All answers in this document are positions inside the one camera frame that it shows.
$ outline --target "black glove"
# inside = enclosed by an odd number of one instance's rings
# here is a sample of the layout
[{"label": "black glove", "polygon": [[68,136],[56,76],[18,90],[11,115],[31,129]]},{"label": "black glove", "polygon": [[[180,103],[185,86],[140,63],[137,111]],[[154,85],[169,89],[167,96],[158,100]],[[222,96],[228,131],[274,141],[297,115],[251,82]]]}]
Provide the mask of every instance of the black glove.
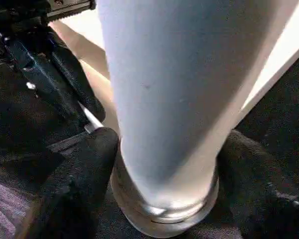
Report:
[{"label": "black glove", "polygon": [[15,238],[94,238],[118,141],[113,130],[100,128],[75,145],[67,158],[50,154],[49,161],[61,163],[42,185]]},{"label": "black glove", "polygon": [[226,200],[244,238],[299,239],[299,190],[259,143],[232,131],[218,164]]}]

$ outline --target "white tube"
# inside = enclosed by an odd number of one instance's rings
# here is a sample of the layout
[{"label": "white tube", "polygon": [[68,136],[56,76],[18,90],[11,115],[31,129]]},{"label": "white tube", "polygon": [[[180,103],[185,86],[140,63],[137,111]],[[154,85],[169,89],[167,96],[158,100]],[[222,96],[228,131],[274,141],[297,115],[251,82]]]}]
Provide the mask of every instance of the white tube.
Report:
[{"label": "white tube", "polygon": [[259,55],[281,1],[98,4],[122,135],[114,196],[138,230],[175,236],[215,203],[215,158],[274,44]]}]

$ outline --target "metal base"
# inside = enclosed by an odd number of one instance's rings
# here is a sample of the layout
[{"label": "metal base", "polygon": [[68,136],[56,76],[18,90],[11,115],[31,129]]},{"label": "metal base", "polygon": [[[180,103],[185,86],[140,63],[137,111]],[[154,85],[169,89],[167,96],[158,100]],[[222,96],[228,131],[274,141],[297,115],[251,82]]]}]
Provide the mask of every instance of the metal base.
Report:
[{"label": "metal base", "polygon": [[119,172],[117,172],[117,168],[115,167],[111,176],[111,186],[118,205],[129,222],[138,231],[150,237],[170,238],[183,233],[187,229],[202,221],[209,214],[215,205],[218,195],[219,181],[217,180],[210,191],[210,194],[206,198],[204,205],[198,212],[177,223],[157,223],[154,222],[149,215],[146,216],[140,213],[140,210],[138,210],[139,202],[135,201],[133,197],[126,196],[118,175]]}]

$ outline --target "metal rod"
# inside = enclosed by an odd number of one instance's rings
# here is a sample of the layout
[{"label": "metal rod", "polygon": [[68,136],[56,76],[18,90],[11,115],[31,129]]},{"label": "metal rod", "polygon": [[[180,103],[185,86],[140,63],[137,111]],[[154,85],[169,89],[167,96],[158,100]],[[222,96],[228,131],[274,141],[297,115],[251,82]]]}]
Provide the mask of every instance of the metal rod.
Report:
[{"label": "metal rod", "polygon": [[216,156],[274,44],[261,51],[279,4],[98,1],[122,135],[112,188],[141,232],[175,236],[214,206]]},{"label": "metal rod", "polygon": [[91,133],[91,132],[97,130],[98,128],[104,127],[102,125],[102,123],[87,108],[85,108],[84,105],[82,105],[80,102],[79,102],[79,105],[81,106],[86,118],[90,122],[90,124],[85,126],[85,130],[88,133]]}]

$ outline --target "black fabric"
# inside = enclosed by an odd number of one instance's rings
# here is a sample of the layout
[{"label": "black fabric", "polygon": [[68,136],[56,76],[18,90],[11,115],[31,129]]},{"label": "black fabric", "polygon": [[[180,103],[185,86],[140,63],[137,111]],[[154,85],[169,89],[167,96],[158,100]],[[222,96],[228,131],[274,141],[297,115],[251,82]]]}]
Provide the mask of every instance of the black fabric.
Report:
[{"label": "black fabric", "polygon": [[102,122],[105,119],[104,108],[99,100],[95,98],[82,66],[73,53],[62,45],[55,46],[51,55],[51,61],[65,76],[79,101]]},{"label": "black fabric", "polygon": [[[151,239],[129,223],[118,207],[111,188],[107,191],[101,213],[96,239]],[[216,206],[203,222],[175,238],[241,239],[242,237],[221,193]]]},{"label": "black fabric", "polygon": [[37,98],[26,82],[7,63],[0,64],[0,162],[33,156],[80,133]]},{"label": "black fabric", "polygon": [[237,130],[259,142],[299,188],[299,59]]},{"label": "black fabric", "polygon": [[299,190],[257,142],[232,131],[218,155],[226,203],[246,239],[299,239]]},{"label": "black fabric", "polygon": [[[23,239],[94,238],[118,142],[112,129],[100,128],[63,141],[58,153],[0,164],[0,239],[12,238],[18,227]],[[26,226],[20,224],[25,212]]]}]

